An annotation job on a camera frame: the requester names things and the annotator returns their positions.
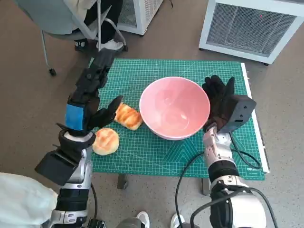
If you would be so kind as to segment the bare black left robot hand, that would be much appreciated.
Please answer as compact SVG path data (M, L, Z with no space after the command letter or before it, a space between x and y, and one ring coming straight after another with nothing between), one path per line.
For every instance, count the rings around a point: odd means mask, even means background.
M76 89L68 97L65 115L65 126L76 136L88 134L94 128L110 124L122 101L117 96L107 108L99 109L99 89L108 80L108 73L116 52L103 49L96 54L90 66L85 68L76 82Z

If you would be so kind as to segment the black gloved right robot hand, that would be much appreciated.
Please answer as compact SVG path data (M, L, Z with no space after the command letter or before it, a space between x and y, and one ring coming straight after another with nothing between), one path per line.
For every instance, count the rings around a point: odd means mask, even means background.
M228 98L234 94L235 78L231 77L226 84L217 75L206 77L202 88L210 102L210 113L207 122L203 126L206 133L216 124L217 131L221 130L228 122L225 104Z

